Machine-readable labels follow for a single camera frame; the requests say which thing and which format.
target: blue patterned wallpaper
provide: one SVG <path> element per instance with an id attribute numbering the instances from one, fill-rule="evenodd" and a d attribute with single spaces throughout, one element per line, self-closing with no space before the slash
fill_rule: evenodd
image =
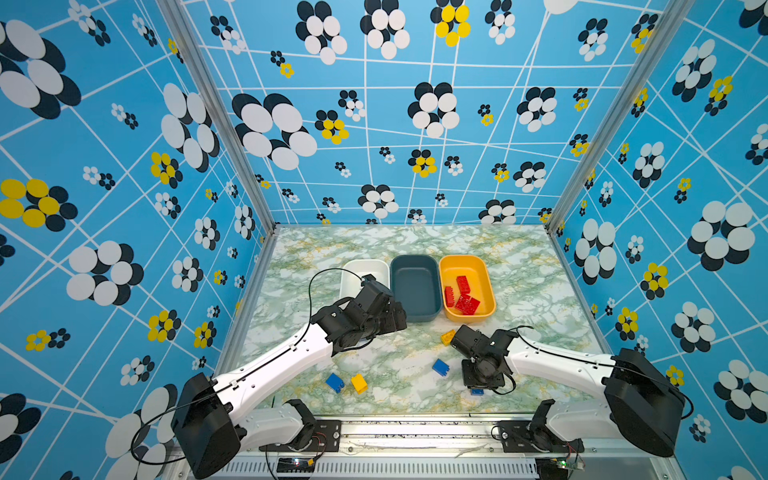
<path id="1" fill-rule="evenodd" d="M 154 2 L 0 21 L 0 478 L 155 478 L 263 229 Z"/>
<path id="2" fill-rule="evenodd" d="M 301 224 L 545 222 L 666 6 L 183 3 L 275 220 Z"/>
<path id="3" fill-rule="evenodd" d="M 557 229 L 611 348 L 694 401 L 688 478 L 768 472 L 766 8 L 694 4 Z"/>

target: blue building block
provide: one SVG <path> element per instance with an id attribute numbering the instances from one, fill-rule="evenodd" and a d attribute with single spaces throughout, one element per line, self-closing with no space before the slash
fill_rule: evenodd
<path id="1" fill-rule="evenodd" d="M 450 367 L 448 367 L 448 365 L 446 365 L 445 362 L 443 362 L 441 359 L 437 359 L 437 362 L 435 362 L 435 365 L 432 366 L 432 369 L 440 375 L 446 376 L 448 375 Z"/>
<path id="2" fill-rule="evenodd" d="M 331 376 L 328 377 L 326 383 L 329 387 L 336 391 L 336 393 L 341 393 L 341 389 L 344 388 L 344 381 L 341 380 L 335 373 L 331 373 Z"/>

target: yellow building block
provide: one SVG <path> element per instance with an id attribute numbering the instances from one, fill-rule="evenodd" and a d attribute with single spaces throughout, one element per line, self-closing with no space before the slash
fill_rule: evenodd
<path id="1" fill-rule="evenodd" d="M 453 340 L 453 336 L 456 334 L 455 330 L 451 330 L 448 333 L 443 333 L 440 336 L 440 339 L 442 340 L 442 344 L 445 346 L 448 346 L 451 344 L 451 340 Z"/>
<path id="2" fill-rule="evenodd" d="M 365 392 L 368 389 L 368 384 L 366 383 L 366 380 L 359 373 L 354 377 L 352 377 L 352 386 L 355 387 L 355 390 L 357 390 L 358 395 Z"/>

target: green marble surface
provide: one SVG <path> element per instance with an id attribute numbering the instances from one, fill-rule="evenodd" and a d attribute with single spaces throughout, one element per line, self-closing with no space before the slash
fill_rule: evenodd
<path id="1" fill-rule="evenodd" d="M 499 328 L 527 324 L 532 339 L 583 352 L 600 348 L 580 308 L 562 265 L 540 226 L 436 227 L 292 227 L 283 228 L 242 351 L 249 362 L 306 325 L 307 284 L 317 271 L 343 266 L 353 259 L 391 262 L 404 253 L 421 253 L 437 261 L 444 255 L 469 253 L 488 265 L 496 296 L 495 314 L 473 328 L 491 335 Z M 313 283 L 313 308 L 337 300 L 341 272 L 322 273 Z M 590 398 L 563 385 L 516 375 L 515 393 L 487 391 L 472 396 L 462 383 L 462 356 L 443 346 L 440 336 L 454 323 L 440 315 L 430 323 L 374 339 L 355 352 L 340 353 L 309 368 L 276 392 L 275 404 L 301 399 L 317 415 L 421 412 L 530 412 L 542 399 L 576 401 Z M 448 376 L 432 370 L 440 358 Z M 340 394 L 325 384 L 331 373 L 346 384 Z M 349 382 L 362 373 L 368 391 L 358 395 Z M 510 387 L 510 382 L 502 390 Z M 272 396 L 265 405 L 272 402 Z"/>

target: plastic container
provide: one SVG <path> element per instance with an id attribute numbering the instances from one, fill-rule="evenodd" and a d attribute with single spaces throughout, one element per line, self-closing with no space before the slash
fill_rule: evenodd
<path id="1" fill-rule="evenodd" d="M 431 322 L 442 310 L 437 262 L 429 255 L 400 255 L 392 259 L 392 292 L 402 303 L 409 323 Z"/>
<path id="2" fill-rule="evenodd" d="M 447 255 L 440 259 L 440 282 L 443 287 L 453 287 L 453 292 L 458 299 L 457 276 L 466 276 L 472 291 L 469 296 L 480 300 L 475 315 L 464 315 L 455 307 L 445 308 L 445 316 L 457 323 L 482 322 L 496 311 L 496 297 L 491 287 L 491 277 L 488 276 L 488 267 L 485 262 L 474 255 Z"/>
<path id="3" fill-rule="evenodd" d="M 389 265 L 383 260 L 372 258 L 362 258 L 359 260 L 350 260 L 344 264 L 344 268 L 355 272 L 360 276 L 371 273 L 376 277 L 376 281 L 389 288 Z M 362 287 L 360 279 L 351 273 L 341 272 L 341 287 L 339 288 L 339 298 L 351 296 L 356 297 Z"/>

